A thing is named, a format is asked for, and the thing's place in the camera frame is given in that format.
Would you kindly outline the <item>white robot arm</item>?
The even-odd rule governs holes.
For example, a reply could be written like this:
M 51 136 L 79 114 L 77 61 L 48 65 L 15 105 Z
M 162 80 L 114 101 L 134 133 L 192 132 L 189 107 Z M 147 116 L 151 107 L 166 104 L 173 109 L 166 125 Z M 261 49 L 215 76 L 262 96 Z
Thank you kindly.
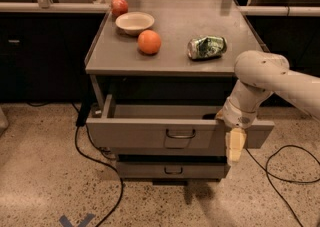
M 276 94 L 305 114 L 320 120 L 320 78 L 292 71 L 284 56 L 245 51 L 235 60 L 237 82 L 216 117 L 230 128 L 225 136 L 229 163 L 240 159 L 248 129 L 259 106 Z

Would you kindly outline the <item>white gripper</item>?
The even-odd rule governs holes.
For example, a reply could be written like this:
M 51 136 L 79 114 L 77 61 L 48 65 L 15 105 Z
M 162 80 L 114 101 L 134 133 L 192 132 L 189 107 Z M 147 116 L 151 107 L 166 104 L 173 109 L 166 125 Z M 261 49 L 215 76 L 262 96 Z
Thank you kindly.
M 257 116 L 259 105 L 254 101 L 237 101 L 229 96 L 219 110 L 215 118 L 223 120 L 224 123 L 233 128 L 226 133 L 226 156 L 229 165 L 233 165 L 240 160 L 244 148 L 247 134 L 244 129 L 249 128 Z

